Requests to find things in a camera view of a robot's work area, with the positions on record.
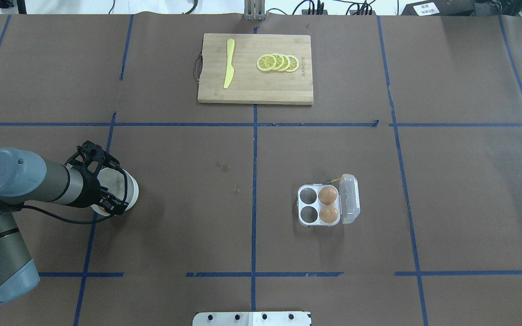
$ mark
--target white floor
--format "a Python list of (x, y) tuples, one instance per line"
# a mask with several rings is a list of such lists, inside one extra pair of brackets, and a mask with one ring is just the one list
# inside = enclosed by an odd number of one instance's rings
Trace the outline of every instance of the white floor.
[[(406, 4), (420, 0), (400, 1), (400, 11)], [(290, 14), (298, 4), (298, 0), (266, 0), (266, 9), (279, 8)], [(27, 12), (30, 14), (106, 14), (112, 7), (112, 0), (25, 0)], [(193, 6), (193, 0), (115, 0), (115, 14), (130, 14), (143, 11), (156, 13), (183, 13)], [(350, 4), (339, 0), (326, 0), (325, 9), (328, 14), (345, 14)], [(379, 15), (396, 15), (396, 0), (376, 0), (373, 10)], [(200, 0), (193, 13), (242, 13), (243, 0)], [(0, 13), (17, 13), (17, 8), (0, 9)]]

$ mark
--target white bracket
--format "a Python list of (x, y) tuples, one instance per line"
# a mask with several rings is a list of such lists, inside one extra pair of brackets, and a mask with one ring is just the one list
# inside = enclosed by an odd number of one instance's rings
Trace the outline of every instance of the white bracket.
[(265, 0), (245, 0), (245, 20), (265, 20)]
[(193, 326), (311, 326), (309, 312), (198, 313)]

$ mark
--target cutting board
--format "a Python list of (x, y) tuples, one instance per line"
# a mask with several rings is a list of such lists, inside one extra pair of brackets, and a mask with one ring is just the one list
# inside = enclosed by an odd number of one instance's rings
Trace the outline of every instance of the cutting board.
[[(227, 67), (227, 40), (235, 40), (234, 77), (223, 88)], [(295, 72), (261, 72), (257, 59), (264, 54), (294, 55)], [(309, 35), (210, 34), (203, 39), (203, 70), (199, 77), (201, 103), (312, 105), (311, 37)]]

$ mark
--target knife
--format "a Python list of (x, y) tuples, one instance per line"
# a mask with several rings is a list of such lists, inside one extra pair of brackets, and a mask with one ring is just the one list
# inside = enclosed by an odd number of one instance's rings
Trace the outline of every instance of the knife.
[(230, 38), (227, 40), (227, 70), (225, 72), (224, 89), (228, 89), (231, 84), (232, 76), (235, 74), (235, 68), (232, 67), (232, 52), (235, 50), (235, 40)]

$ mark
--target white label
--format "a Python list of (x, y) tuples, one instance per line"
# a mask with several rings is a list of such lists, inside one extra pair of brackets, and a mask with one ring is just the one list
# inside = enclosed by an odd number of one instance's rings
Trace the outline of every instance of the white label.
[(439, 9), (436, 8), (436, 5), (434, 2), (429, 2), (427, 4), (422, 4), (418, 6), (413, 6), (414, 10), (416, 10), (416, 13), (418, 16), (428, 16), (429, 14), (435, 14), (439, 13)]

